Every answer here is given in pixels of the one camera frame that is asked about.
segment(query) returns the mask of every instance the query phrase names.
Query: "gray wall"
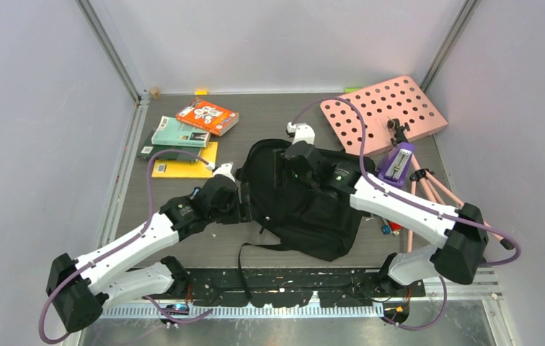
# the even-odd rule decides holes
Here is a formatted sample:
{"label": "gray wall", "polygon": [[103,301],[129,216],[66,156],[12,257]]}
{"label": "gray wall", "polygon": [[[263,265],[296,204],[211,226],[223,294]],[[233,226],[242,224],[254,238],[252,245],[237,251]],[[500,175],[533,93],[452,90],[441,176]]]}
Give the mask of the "gray wall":
{"label": "gray wall", "polygon": [[95,1],[134,79],[165,93],[338,91],[403,74],[420,81],[463,2]]}
{"label": "gray wall", "polygon": [[545,345],[545,1],[483,1],[429,95],[453,188],[523,245],[496,271],[523,344]]}
{"label": "gray wall", "polygon": [[0,345],[41,344],[50,261],[93,250],[132,109],[74,1],[0,1]]}

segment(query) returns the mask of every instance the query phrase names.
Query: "green book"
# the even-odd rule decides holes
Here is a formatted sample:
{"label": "green book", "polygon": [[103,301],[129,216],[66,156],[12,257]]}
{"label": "green book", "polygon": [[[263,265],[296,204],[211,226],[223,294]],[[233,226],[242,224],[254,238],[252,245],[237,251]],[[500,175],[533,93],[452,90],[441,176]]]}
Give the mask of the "green book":
{"label": "green book", "polygon": [[[145,141],[143,142],[143,144],[141,144],[141,147],[137,150],[138,158],[149,160],[158,151],[162,151],[166,149],[180,149],[180,150],[192,153],[194,155],[200,155],[200,151],[203,150],[202,148],[195,148],[195,147],[189,147],[189,146],[157,146],[156,144],[153,144],[151,142],[151,137],[154,136],[155,132],[156,132],[155,130],[152,130],[149,133],[149,135],[147,135],[147,138],[145,138]],[[196,161],[196,159],[191,157],[190,155],[181,154],[181,153],[173,153],[173,152],[161,154],[160,156],[158,156],[158,159],[183,161],[183,162]]]}
{"label": "green book", "polygon": [[180,123],[174,117],[162,117],[151,142],[158,146],[194,146],[205,148],[211,134],[194,126]]}

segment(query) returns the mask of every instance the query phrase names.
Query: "orange object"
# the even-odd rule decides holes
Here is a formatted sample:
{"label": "orange object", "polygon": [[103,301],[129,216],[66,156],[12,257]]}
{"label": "orange object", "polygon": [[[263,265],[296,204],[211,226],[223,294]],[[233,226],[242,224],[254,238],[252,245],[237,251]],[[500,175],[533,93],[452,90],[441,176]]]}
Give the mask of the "orange object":
{"label": "orange object", "polygon": [[[365,155],[381,154],[393,148],[393,133],[387,128],[389,119],[408,125],[410,142],[437,133],[447,126],[445,118],[409,76],[400,76],[356,92],[340,96],[354,104],[366,125]],[[348,154],[358,155],[362,139],[360,121],[345,103],[323,101],[321,109]]]}
{"label": "orange object", "polygon": [[186,108],[177,113],[176,119],[216,136],[222,136],[239,122],[239,113],[196,97]]}
{"label": "orange object", "polygon": [[402,227],[402,225],[399,225],[398,223],[395,223],[393,221],[387,221],[387,223],[389,223],[389,228],[391,229],[391,231],[399,231],[401,229],[403,229],[404,227]]}

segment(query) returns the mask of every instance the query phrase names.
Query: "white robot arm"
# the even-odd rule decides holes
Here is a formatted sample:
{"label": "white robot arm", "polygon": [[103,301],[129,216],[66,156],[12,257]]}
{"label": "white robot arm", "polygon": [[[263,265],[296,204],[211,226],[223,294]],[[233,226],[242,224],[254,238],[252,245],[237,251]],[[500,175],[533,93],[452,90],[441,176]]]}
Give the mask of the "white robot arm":
{"label": "white robot arm", "polygon": [[[170,199],[152,215],[146,230],[143,223],[89,254],[75,259],[62,254],[53,260],[46,289],[48,295],[78,267],[96,263],[62,287],[53,300],[67,332],[89,326],[104,309],[119,303],[150,294],[176,295],[186,289],[187,272],[174,257],[165,257],[146,268],[130,269],[159,250],[202,232],[209,223],[243,221],[240,208],[236,208],[239,194],[232,166],[221,165],[202,188]],[[108,257],[94,261],[109,253]]]}
{"label": "white robot arm", "polygon": [[317,181],[308,183],[317,184],[354,209],[412,229],[430,242],[408,254],[390,254],[380,271],[381,288],[394,294],[414,281],[440,275],[456,283],[472,283],[488,242],[487,232],[442,215],[483,224],[477,207],[466,203],[458,210],[430,202],[386,184],[374,174],[364,177],[353,164],[338,164],[331,177],[322,177],[318,169],[323,158],[313,146],[314,132],[310,126],[288,125],[288,133],[294,140],[285,151],[285,157],[301,179],[308,181],[318,177]]}

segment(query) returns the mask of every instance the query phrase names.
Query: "backpack strap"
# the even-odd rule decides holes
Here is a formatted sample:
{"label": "backpack strap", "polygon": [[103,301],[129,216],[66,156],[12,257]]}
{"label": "backpack strap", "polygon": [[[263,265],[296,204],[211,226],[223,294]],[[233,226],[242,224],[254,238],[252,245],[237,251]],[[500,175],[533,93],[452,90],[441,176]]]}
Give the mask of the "backpack strap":
{"label": "backpack strap", "polygon": [[249,290],[249,286],[247,285],[247,280],[245,280],[245,274],[243,273],[243,267],[241,266],[241,252],[243,251],[243,247],[246,245],[250,245],[252,247],[261,247],[263,249],[273,250],[273,251],[289,251],[292,250],[288,245],[285,245],[283,243],[279,244],[251,244],[251,243],[243,243],[241,245],[241,249],[239,250],[239,260],[238,260],[238,267],[239,267],[239,276],[241,279],[241,285],[243,286],[243,290],[245,291],[245,296],[247,297],[248,301],[251,301],[252,299],[252,292]]}

